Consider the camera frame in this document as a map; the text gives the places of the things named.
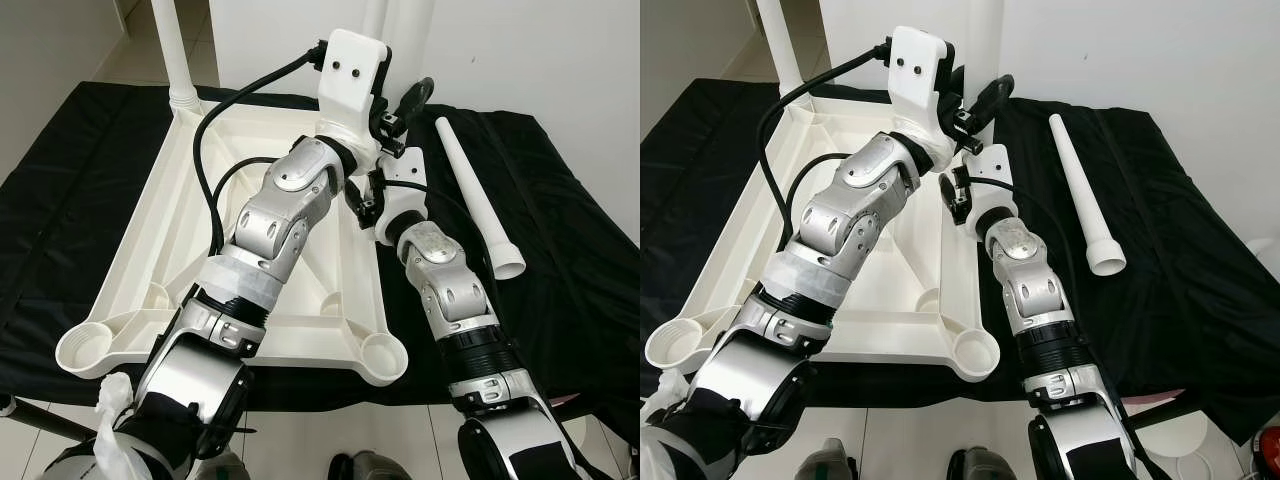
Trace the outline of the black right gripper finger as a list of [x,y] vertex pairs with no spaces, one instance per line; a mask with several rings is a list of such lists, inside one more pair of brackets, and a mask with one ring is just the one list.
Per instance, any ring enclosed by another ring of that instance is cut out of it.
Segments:
[[940,192],[954,224],[965,225],[972,211],[970,175],[966,168],[954,168],[940,175]]
[[367,189],[364,193],[351,178],[347,178],[346,202],[360,227],[374,227],[383,214],[383,173],[367,174]]

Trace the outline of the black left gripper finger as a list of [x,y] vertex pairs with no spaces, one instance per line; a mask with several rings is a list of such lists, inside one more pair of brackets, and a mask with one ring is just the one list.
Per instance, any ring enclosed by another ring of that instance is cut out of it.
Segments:
[[410,128],[410,124],[422,114],[434,90],[435,82],[431,77],[424,77],[410,86],[396,109],[396,131],[407,131]]
[[998,110],[1006,104],[1015,88],[1011,74],[992,79],[968,105],[965,131],[983,131],[995,120]]

